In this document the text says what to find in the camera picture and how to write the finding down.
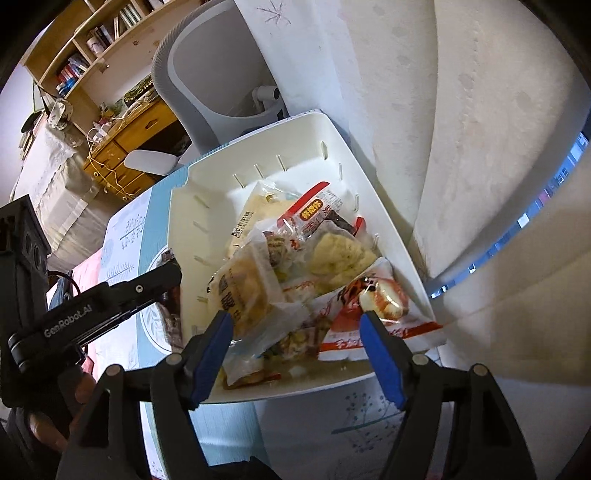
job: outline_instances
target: white storage box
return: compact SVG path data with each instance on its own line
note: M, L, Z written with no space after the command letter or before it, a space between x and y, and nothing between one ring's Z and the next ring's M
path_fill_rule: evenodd
M320 181L344 181L359 198L359 214L402 287L434 320L429 298L378 195L330 119L318 111L278 122L242 137L189 168L187 183L172 192L168 246L183 270L183 338L207 328L206 287L222 265L238 216L260 179L281 181L304 193ZM210 403L259 400L322 390L373 375L368 361L311 362L300 378L224 390L216 384Z

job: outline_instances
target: blue gripper pad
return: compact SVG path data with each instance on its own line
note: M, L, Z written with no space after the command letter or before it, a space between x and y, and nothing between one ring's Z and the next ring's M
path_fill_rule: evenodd
M369 312L361 317L359 333L384 396L393 402L397 409L403 410L407 398L402 389L402 373L389 352L388 344L392 339L388 331L378 316L374 312Z
M229 313L219 311L203 334L196 354L200 354L193 370L193 393L195 406L209 398L222 361L232 340L234 324Z

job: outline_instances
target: window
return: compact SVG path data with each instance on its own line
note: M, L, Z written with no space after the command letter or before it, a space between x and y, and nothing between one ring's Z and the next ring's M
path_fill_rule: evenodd
M496 255L496 253L501 250L510 240L513 238L518 232L521 231L522 228L530 222L530 220L536 216L537 212L540 211L541 208L552 198L556 190L560 188L566 178L570 175L569 169L572 170L576 163L579 161L581 156L583 155L585 149L589 145L589 141L585 136L580 133L577 137L576 142L574 143L573 147L570 149L568 156L564 159L562 165L558 168L556 175L550 179L550 181L546 184L544 189L540 192L537 198L533 201L533 203L528 207L527 211L518 218L518 220L509 228L505 234L499 238L491 247L487 250L487 252L482 255L480 258L477 258L468 269L464 270L463 272L459 273L456 278L454 278L451 282L447 285L443 285L437 291L431 293L431 298L434 299L439 295L442 295L447 290L452 288L454 285L460 283L470 274L474 273L477 268L483 266L486 262L488 262L492 257Z

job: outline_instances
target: human hand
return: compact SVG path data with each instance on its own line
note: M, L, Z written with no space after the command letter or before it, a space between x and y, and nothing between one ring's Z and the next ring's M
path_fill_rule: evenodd
M80 415L82 415L82 410L84 409L84 405L88 403L90 400L90 396L92 395L92 391L95 389L96 381L92 378L91 375L88 373L82 374L82 378L76 387L76 391L74 392L76 401L80 403L83 407L78 411L72 422L70 423L70 434L76 428L78 421L80 420ZM39 440L43 445L49 447L56 452L63 453L66 450L68 445L68 441L64 438L64 436L57 430L56 426L53 424L51 419L42 412L33 412L29 414L29 418L27 419L27 423L29 426L29 430L33 436Z

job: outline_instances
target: food package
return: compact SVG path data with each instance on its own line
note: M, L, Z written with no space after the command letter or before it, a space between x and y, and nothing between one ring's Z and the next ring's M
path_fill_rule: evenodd
M260 371L265 350L308 316L301 303L286 300L269 261L267 241L258 231L251 232L213 276L207 303L212 317L224 310L234 322L233 342L223 362L229 386Z
M156 267L160 267L167 262L173 262L178 265L174 253L166 249L161 253L156 262ZM181 287L177 285L171 290L165 292L156 302L156 308L160 312L162 321L162 330L167 343L173 352L182 352L183 345L183 327L181 324Z
M345 286L378 258L332 222L323 222L306 241L303 251L306 270L316 279L320 294Z
M289 352L301 355L316 349L321 361L367 359L359 335L359 321L369 310L375 311L388 332L405 339L414 352L445 343L441 325L420 312L394 280L392 266L383 257L345 287L306 305L312 312L307 324L313 325L318 333L313 341L311 335L307 337L309 343L306 346L299 341L299 330L286 336L282 339L283 345L280 343L273 347L275 353L283 358L289 358ZM326 325L330 328L322 336Z
M353 194L343 183L321 181L303 194L279 219L277 227L305 241L324 220L355 235L364 220L356 214Z
M228 258L244 245L252 227L258 221L266 218L277 220L293 205L299 194L290 192L287 187L283 188L282 190L278 184L269 181L256 183L230 233L231 237L226 249Z

